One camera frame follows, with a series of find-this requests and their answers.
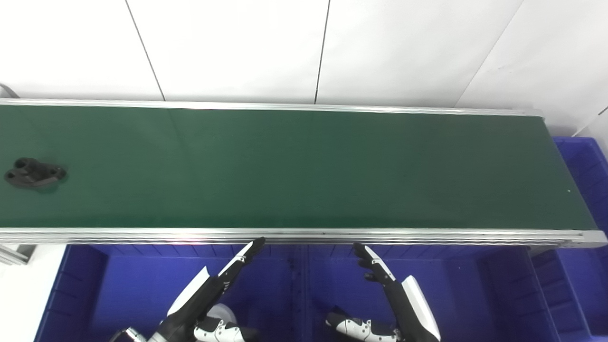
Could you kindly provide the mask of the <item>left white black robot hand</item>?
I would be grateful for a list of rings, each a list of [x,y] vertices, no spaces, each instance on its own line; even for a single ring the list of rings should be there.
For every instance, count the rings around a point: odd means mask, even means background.
[[[150,342],[257,342],[256,329],[209,315],[243,269],[264,247],[266,239],[249,242],[217,274],[204,267],[175,299]]]

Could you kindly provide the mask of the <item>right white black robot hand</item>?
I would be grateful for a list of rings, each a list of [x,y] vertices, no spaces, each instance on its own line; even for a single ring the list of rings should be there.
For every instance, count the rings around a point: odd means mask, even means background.
[[[396,324],[382,324],[349,316],[339,309],[327,314],[325,324],[339,335],[359,342],[440,342],[441,334],[417,279],[403,281],[393,275],[384,260],[371,247],[354,243],[358,265],[368,270],[363,277],[382,286]]]

